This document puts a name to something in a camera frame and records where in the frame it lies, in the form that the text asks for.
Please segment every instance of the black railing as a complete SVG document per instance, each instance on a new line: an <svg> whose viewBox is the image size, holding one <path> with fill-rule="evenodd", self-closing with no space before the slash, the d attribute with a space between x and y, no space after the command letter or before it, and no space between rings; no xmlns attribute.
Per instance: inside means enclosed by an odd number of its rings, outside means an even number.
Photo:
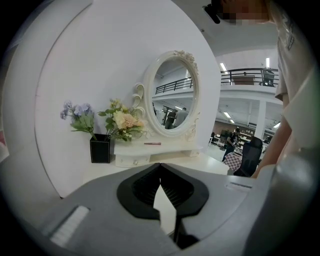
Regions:
<svg viewBox="0 0 320 256"><path fill-rule="evenodd" d="M156 88L155 94L160 94L168 91L175 91L182 88L191 88L193 86L194 86L194 83L191 77L187 77L184 79L180 79L177 81L173 81L173 82L158 86Z"/></svg>
<svg viewBox="0 0 320 256"><path fill-rule="evenodd" d="M221 71L222 85L252 85L277 87L278 69L274 68L240 68Z"/></svg>

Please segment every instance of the ceiling light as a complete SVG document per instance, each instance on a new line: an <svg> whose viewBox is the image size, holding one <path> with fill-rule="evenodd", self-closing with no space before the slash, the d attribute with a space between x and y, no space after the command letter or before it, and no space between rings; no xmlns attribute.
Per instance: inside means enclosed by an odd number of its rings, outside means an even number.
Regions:
<svg viewBox="0 0 320 256"><path fill-rule="evenodd" d="M279 123L277 123L273 128L278 128L278 127L279 127L279 125L280 125L280 122L279 122Z"/></svg>
<svg viewBox="0 0 320 256"><path fill-rule="evenodd" d="M220 63L220 66L222 68L223 71L227 71L225 64Z"/></svg>
<svg viewBox="0 0 320 256"><path fill-rule="evenodd" d="M223 112L227 118L231 118L231 116L228 114L228 112Z"/></svg>

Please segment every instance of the black vase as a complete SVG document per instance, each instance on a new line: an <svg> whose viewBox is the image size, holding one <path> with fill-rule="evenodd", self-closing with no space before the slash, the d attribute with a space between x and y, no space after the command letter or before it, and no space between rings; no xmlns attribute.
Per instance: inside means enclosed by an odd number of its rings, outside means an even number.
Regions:
<svg viewBox="0 0 320 256"><path fill-rule="evenodd" d="M97 140L93 137L90 139L91 163L109 164L110 155L114 154L114 140L109 137L105 140L105 134L94 135Z"/></svg>

